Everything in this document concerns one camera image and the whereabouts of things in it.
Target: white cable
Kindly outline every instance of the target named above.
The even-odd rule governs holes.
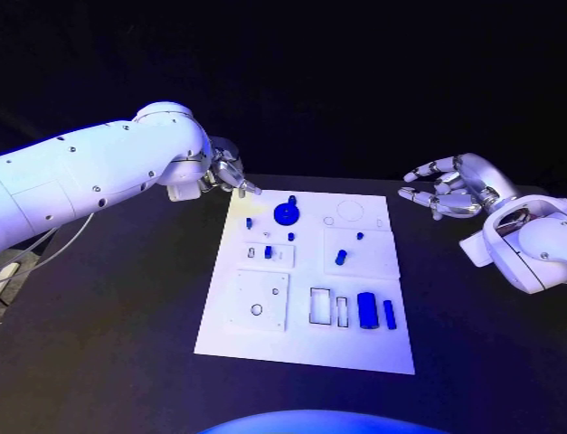
[[[14,259],[11,259],[2,266],[0,266],[0,271],[4,270],[4,268],[11,264],[11,263],[14,263],[14,262],[17,262],[17,260],[20,260],[21,259],[21,257],[24,256],[24,255],[27,255],[38,246],[40,246],[40,244],[43,243],[43,241],[56,233],[56,230],[57,230],[59,228],[54,228],[54,229],[51,229],[47,233],[46,233],[46,235],[43,236],[43,238],[15,256],[15,258]]]
[[[89,226],[89,223],[90,223],[90,220],[92,220],[93,216],[95,216],[95,213],[89,216],[89,219],[86,220],[86,223],[82,226],[82,229],[79,230],[79,232],[74,235],[74,237],[72,238],[72,240],[66,243],[64,247],[48,257],[48,259],[44,260],[40,264],[37,264],[35,267],[33,267],[31,269],[27,269],[21,273],[17,273],[11,278],[4,278],[0,280],[0,283],[2,282],[8,282],[10,280],[12,280],[14,278],[17,278],[18,276],[23,276],[24,274],[30,274],[35,269],[40,269],[44,265],[47,265],[60,256],[60,254],[69,249],[69,247],[74,243],[74,240],[82,235],[82,232],[85,231],[86,227]]]

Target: table surface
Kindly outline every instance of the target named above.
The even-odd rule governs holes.
[[[402,182],[252,179],[388,197],[416,375],[194,354],[230,195],[173,203],[158,186],[95,216],[8,310],[0,433],[191,433],[298,409],[450,432],[567,432],[567,286],[528,295],[494,266],[473,266],[458,241],[483,216],[435,222],[399,198]]]

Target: robotic hand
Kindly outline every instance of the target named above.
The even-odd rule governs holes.
[[[0,156],[0,250],[86,217],[155,184],[184,201],[222,186],[262,190],[246,179],[238,147],[210,137],[193,111],[147,106],[132,121],[63,134]]]
[[[493,164],[476,154],[444,158],[405,176],[445,173],[437,194],[403,187],[399,194],[429,207],[434,218],[490,214],[483,231],[460,242],[479,267],[493,262],[516,288],[535,293],[567,283],[567,199],[522,196]]]

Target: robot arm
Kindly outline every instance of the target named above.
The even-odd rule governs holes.
[[[155,184],[170,199],[216,186],[259,194],[238,148],[209,137],[193,111],[147,106],[132,121],[77,130],[0,156],[0,250],[125,201]]]
[[[483,230],[460,242],[479,267],[493,262],[516,288],[535,293],[567,283],[567,199],[522,196],[493,164],[474,154],[444,158],[406,176],[445,172],[437,194],[403,187],[399,194],[434,212],[458,218],[490,214]]]

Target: dark backdrop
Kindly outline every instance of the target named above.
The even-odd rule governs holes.
[[[0,0],[0,152],[170,99],[253,173],[470,151],[567,195],[567,1],[253,3]]]

